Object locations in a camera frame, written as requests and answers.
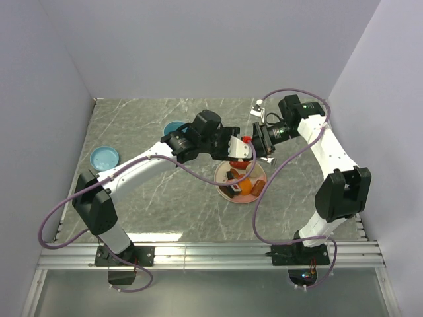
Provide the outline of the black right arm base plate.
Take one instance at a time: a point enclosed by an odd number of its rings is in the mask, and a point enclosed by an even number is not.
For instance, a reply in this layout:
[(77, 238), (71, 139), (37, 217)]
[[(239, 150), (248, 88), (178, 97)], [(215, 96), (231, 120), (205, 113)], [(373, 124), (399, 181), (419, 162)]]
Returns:
[(271, 257), (273, 266), (306, 266), (329, 265), (327, 247), (324, 244), (315, 247), (305, 247), (302, 243), (290, 245), (271, 245), (265, 253)]

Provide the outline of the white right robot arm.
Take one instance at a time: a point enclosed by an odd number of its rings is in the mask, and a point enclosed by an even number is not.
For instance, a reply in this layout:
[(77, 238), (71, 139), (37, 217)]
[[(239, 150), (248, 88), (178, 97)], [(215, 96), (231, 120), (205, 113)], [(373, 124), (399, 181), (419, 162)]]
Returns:
[(258, 100), (251, 113), (260, 117), (252, 129), (252, 144), (258, 157), (271, 155), (276, 145), (302, 137), (314, 154), (323, 174), (323, 183), (315, 194), (315, 212), (299, 229), (293, 244), (272, 244), (271, 250), (283, 264), (327, 265), (325, 246), (328, 237), (341, 224), (365, 209), (371, 172), (359, 167), (345, 152), (329, 124), (329, 108), (320, 100), (301, 102), (297, 95), (283, 97), (278, 122), (268, 123)]

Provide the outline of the beige round dumpling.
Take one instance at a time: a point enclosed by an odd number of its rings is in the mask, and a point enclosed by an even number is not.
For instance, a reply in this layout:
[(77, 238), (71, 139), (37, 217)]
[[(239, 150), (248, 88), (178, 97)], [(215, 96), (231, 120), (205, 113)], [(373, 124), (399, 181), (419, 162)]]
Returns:
[(255, 164), (255, 166), (252, 166), (252, 164), (249, 164), (246, 167), (246, 173), (249, 175), (250, 178), (259, 178), (262, 176), (263, 171), (259, 164)]

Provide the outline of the red sausage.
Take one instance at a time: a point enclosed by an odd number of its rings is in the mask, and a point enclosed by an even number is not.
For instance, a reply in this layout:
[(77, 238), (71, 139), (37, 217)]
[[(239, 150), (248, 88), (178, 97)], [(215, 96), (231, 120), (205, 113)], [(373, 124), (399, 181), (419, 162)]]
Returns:
[(230, 161), (229, 165), (234, 169), (246, 170), (250, 161)]

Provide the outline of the light blue cylindrical container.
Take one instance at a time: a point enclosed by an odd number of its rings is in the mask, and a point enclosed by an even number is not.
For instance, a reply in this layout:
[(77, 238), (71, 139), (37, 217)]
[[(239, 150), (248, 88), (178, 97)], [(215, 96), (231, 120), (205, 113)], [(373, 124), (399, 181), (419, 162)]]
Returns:
[(169, 122), (163, 129), (163, 135), (168, 135), (171, 132), (176, 131), (178, 128), (183, 126), (185, 123), (182, 121)]

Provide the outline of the steel serving tongs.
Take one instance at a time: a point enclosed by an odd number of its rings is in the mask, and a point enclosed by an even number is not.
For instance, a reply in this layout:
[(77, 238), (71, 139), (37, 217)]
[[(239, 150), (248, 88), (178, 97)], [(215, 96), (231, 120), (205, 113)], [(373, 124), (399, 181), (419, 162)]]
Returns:
[(257, 158), (260, 162), (264, 162), (266, 164), (269, 164), (271, 166), (275, 166), (277, 163), (277, 159), (274, 157), (259, 157)]

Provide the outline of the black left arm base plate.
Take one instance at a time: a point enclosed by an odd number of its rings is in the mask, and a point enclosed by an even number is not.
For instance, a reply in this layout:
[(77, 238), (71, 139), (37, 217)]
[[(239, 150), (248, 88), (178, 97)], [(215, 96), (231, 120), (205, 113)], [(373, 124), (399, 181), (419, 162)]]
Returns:
[[(137, 264), (142, 267), (152, 267), (155, 257), (154, 246), (130, 246), (117, 256), (124, 261)], [(115, 259), (108, 248), (100, 245), (96, 250), (95, 267), (117, 267), (123, 266), (125, 263)]]

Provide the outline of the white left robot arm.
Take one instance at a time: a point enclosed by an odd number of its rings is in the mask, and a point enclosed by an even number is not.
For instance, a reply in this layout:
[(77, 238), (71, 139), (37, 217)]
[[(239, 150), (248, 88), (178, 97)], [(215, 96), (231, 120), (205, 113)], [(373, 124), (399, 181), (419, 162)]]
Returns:
[(198, 157), (232, 160), (232, 142), (239, 127), (225, 127), (221, 117), (203, 110), (194, 121), (164, 134), (160, 141), (137, 157), (99, 174), (79, 175), (72, 206), (89, 232), (104, 243), (118, 265), (139, 262), (133, 242), (118, 222), (116, 204), (143, 183)]

